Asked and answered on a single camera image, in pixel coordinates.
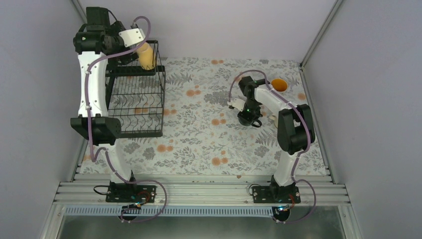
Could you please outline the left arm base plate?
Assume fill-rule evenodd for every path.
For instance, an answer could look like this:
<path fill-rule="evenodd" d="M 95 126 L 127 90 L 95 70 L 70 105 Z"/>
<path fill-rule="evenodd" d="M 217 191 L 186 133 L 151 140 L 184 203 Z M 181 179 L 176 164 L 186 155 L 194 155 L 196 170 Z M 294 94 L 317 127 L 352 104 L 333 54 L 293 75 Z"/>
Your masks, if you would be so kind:
<path fill-rule="evenodd" d="M 110 185 L 105 201 L 109 203 L 154 203 L 156 195 L 156 186 L 153 185 L 135 185 L 135 184 L 116 184 Z"/>

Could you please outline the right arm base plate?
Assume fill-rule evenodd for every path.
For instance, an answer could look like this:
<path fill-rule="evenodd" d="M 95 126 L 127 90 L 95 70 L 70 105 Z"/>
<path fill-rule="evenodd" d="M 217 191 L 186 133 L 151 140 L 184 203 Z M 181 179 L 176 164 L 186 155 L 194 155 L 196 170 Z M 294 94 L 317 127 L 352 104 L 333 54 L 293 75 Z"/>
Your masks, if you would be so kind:
<path fill-rule="evenodd" d="M 271 181 L 269 186 L 252 185 L 250 187 L 255 204 L 288 204 L 301 202 L 299 188 L 296 183 L 287 186 L 279 186 Z"/>

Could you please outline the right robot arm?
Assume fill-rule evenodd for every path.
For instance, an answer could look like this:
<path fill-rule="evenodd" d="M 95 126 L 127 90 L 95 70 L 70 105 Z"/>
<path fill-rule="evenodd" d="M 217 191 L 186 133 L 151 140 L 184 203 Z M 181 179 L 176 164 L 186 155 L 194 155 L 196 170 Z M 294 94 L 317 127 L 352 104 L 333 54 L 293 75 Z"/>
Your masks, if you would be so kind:
<path fill-rule="evenodd" d="M 236 99 L 231 104 L 239 110 L 239 122 L 244 126 L 260 127 L 261 106 L 265 106 L 275 116 L 277 125 L 277 142 L 283 153 L 278 167 L 273 174 L 270 198 L 283 202 L 289 195 L 286 186 L 295 183 L 294 172 L 299 158 L 307 152 L 315 141 L 312 112 L 307 104 L 293 105 L 277 92 L 276 82 L 253 80 L 250 76 L 239 81 L 239 87 L 246 99 Z"/>

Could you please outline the floral tablecloth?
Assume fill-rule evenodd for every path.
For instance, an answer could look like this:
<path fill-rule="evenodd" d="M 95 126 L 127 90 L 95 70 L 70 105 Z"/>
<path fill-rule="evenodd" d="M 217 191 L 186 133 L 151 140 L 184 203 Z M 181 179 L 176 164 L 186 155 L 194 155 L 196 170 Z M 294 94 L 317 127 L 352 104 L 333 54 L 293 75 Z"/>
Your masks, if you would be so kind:
<path fill-rule="evenodd" d="M 163 135 L 124 138 L 122 157 L 136 174 L 271 175 L 282 155 L 272 113 L 260 128 L 242 126 L 229 96 L 242 96 L 237 75 L 283 79 L 283 97 L 306 103 L 297 62 L 288 60 L 163 58 L 166 68 Z"/>

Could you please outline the dark green mug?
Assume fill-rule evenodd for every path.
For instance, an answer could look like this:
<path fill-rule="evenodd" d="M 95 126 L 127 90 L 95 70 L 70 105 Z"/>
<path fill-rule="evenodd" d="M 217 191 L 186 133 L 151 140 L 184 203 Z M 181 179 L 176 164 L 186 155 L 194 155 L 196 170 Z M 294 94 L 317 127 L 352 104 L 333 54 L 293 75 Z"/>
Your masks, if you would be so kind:
<path fill-rule="evenodd" d="M 238 116 L 238 121 L 243 126 L 252 126 L 256 128 L 260 128 L 262 126 L 262 122 L 258 118 L 247 118 L 244 116 Z"/>

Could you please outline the yellow cup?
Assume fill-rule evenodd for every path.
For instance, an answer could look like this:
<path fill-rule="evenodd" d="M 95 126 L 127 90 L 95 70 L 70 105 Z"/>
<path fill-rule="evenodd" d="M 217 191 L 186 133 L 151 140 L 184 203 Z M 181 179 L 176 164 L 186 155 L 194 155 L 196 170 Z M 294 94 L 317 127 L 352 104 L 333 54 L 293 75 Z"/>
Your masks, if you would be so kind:
<path fill-rule="evenodd" d="M 136 53 L 138 62 L 144 70 L 153 70 L 156 67 L 156 54 L 149 43 L 142 44 Z"/>

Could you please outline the aluminium rail frame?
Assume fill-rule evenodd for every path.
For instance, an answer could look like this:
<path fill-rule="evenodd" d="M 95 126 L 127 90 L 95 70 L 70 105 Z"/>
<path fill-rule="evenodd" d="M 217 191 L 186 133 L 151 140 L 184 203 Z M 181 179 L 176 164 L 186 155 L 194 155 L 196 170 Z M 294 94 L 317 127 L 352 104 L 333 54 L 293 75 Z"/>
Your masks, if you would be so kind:
<path fill-rule="evenodd" d="M 255 204 L 250 194 L 252 185 L 267 186 L 267 175 L 137 175 L 138 179 L 150 183 L 156 180 L 154 203 L 146 206 L 158 206 L 164 211 L 166 206 L 252 206 L 271 207 L 273 215 L 283 208 L 292 213 L 300 209 L 333 206 L 338 210 L 341 231 L 348 239 L 361 238 L 350 198 L 346 187 L 334 184 L 329 175 L 304 176 L 304 182 L 298 185 L 301 202 L 298 204 Z M 70 205 L 111 205 L 124 206 L 124 203 L 108 203 L 105 195 L 93 191 L 97 185 L 106 185 L 106 174 L 75 174 L 68 182 L 61 182 L 57 188 L 53 205 L 42 231 L 43 239 L 58 238 L 64 212 Z"/>

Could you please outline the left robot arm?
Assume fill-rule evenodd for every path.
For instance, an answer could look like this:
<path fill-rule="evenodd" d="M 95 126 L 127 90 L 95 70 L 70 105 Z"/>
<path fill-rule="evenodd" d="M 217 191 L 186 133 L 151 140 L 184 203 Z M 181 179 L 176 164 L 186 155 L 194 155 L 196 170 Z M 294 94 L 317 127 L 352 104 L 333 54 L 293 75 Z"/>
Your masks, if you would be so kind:
<path fill-rule="evenodd" d="M 122 158 L 120 145 L 121 123 L 108 115 L 106 103 L 106 70 L 109 63 L 122 63 L 144 45 L 150 30 L 144 32 L 134 19 L 131 29 L 116 20 L 111 23 L 111 11 L 104 7 L 86 8 L 87 22 L 76 33 L 73 44 L 81 72 L 81 99 L 78 115 L 71 118 L 71 127 L 88 141 L 90 157 L 96 162 L 103 155 L 111 170 L 107 196 L 118 193 L 131 202 L 138 196 L 132 170 Z"/>

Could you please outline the beige mug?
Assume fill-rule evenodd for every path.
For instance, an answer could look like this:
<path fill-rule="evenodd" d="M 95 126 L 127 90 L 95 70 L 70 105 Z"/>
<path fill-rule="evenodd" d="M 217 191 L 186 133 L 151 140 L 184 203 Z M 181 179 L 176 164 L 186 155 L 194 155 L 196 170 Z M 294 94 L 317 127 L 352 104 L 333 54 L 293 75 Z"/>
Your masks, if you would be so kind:
<path fill-rule="evenodd" d="M 271 115 L 268 117 L 268 119 L 273 123 L 275 128 L 278 128 L 278 117 L 275 115 Z"/>

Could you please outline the floral white mug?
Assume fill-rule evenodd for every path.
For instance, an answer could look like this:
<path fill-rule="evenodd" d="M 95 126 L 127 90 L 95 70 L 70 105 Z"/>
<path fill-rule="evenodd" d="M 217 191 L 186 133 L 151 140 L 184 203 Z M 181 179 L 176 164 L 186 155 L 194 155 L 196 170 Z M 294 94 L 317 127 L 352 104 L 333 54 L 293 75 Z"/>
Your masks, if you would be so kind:
<path fill-rule="evenodd" d="M 271 81 L 271 86 L 276 92 L 279 92 L 279 93 L 285 92 L 289 87 L 288 83 L 284 79 L 281 79 L 281 78 L 273 79 Z"/>

